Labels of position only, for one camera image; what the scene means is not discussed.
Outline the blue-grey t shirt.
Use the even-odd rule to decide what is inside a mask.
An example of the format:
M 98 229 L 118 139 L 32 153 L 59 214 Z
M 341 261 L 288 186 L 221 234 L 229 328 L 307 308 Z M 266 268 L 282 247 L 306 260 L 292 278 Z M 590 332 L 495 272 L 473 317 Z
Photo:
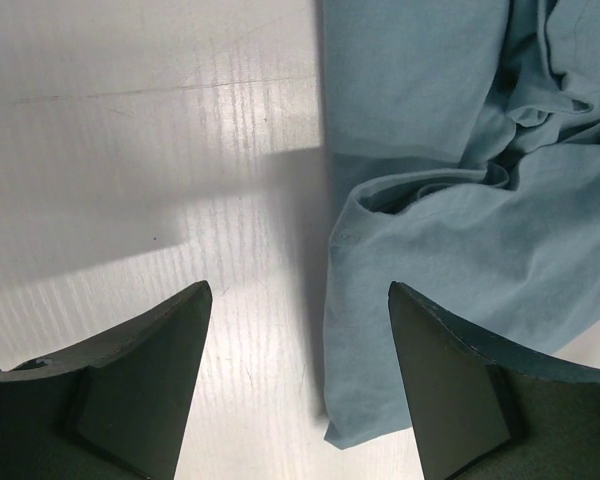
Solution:
M 553 353 L 600 319 L 600 1 L 327 1 L 326 440 L 410 426 L 402 282 Z

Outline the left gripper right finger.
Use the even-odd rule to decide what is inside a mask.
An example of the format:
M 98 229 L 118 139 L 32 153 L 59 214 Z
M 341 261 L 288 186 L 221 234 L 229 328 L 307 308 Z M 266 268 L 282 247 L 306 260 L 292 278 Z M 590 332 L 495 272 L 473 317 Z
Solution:
M 388 307 L 428 479 L 600 479 L 600 369 L 542 354 L 402 283 Z

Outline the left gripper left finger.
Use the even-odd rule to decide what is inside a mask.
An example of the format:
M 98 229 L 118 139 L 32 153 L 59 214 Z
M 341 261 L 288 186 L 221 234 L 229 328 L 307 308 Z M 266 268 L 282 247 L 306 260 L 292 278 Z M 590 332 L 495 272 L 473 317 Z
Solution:
M 171 479 L 209 328 L 190 285 L 67 348 L 0 369 L 0 479 Z

